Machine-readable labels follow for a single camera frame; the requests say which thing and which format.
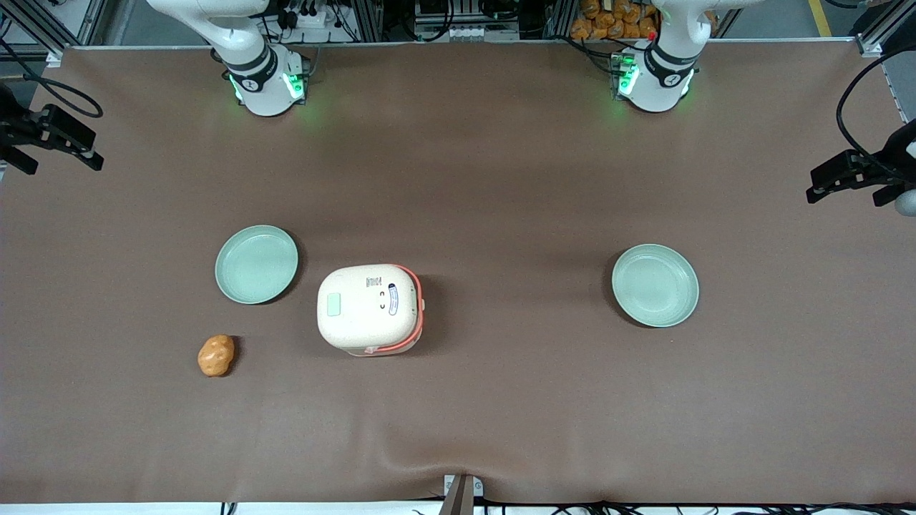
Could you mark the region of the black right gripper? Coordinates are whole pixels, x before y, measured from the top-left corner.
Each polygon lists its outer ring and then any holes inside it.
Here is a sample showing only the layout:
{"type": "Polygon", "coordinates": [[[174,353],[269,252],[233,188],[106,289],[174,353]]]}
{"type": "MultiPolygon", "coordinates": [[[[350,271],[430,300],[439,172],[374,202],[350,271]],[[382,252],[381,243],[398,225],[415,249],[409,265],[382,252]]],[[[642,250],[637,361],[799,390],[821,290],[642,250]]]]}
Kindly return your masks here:
{"type": "Polygon", "coordinates": [[[55,104],[45,104],[39,114],[16,100],[5,84],[1,85],[1,161],[20,172],[36,174],[37,161],[20,150],[21,144],[39,144],[42,149],[60,151],[76,157],[95,172],[104,166],[104,157],[95,149],[96,133],[55,104]]]}

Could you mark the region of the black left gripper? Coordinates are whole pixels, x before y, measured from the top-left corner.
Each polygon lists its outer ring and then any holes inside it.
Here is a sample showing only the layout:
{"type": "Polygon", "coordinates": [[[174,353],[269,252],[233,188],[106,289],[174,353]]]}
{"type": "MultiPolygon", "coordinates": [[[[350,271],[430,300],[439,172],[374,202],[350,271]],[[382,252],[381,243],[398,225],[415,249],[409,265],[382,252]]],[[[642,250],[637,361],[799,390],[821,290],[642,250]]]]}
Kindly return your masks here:
{"type": "Polygon", "coordinates": [[[883,207],[915,186],[915,121],[909,121],[887,138],[881,150],[874,153],[872,177],[864,157],[845,150],[810,172],[811,186],[806,190],[809,205],[841,190],[858,190],[873,185],[883,187],[872,193],[874,206],[883,207]]]}

